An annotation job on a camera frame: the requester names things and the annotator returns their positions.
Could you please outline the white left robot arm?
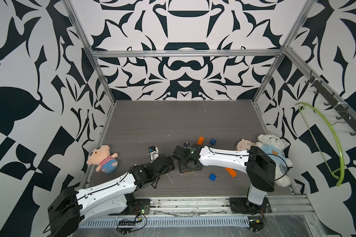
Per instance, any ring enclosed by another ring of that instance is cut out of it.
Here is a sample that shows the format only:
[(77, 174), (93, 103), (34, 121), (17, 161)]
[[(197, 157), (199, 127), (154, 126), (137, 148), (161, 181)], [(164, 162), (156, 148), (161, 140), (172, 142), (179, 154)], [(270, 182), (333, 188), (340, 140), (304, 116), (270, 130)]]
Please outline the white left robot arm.
[(150, 163), (132, 166), (125, 174), (103, 184), (79, 190), (67, 187), (48, 207), (49, 224), (44, 232), (51, 237), (67, 237), (88, 221), (121, 213), (131, 203), (135, 191), (147, 186), (155, 188), (160, 177), (174, 169), (173, 157), (163, 154)]

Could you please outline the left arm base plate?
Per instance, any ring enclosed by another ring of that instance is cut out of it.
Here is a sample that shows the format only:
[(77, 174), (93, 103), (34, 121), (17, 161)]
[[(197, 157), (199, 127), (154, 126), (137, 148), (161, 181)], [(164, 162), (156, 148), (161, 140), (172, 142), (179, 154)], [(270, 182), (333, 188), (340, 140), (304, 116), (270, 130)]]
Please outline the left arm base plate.
[(151, 199), (141, 198), (127, 202), (127, 207), (119, 215), (149, 214)]

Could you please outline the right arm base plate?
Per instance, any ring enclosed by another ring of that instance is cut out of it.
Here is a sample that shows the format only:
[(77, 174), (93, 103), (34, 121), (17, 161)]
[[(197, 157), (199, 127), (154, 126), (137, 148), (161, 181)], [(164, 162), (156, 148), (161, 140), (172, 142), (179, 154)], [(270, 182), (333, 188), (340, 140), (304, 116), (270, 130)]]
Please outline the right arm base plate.
[(272, 213), (271, 205), (268, 198), (264, 198), (261, 205), (256, 205), (248, 201), (245, 197), (239, 198), (229, 198), (229, 206), (233, 214), (261, 214), (261, 213)]

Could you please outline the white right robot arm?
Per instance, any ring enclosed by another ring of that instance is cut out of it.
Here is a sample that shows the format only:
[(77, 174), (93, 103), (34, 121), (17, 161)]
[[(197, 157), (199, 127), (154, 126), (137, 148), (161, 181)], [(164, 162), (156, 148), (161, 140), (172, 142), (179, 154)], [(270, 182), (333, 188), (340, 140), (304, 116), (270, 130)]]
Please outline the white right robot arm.
[(251, 182), (246, 201), (248, 205), (261, 206), (267, 193), (275, 190), (276, 163), (256, 146), (244, 151), (204, 145), (189, 148), (177, 146), (172, 157), (181, 164), (181, 173), (201, 170), (204, 166), (219, 166), (246, 173)]

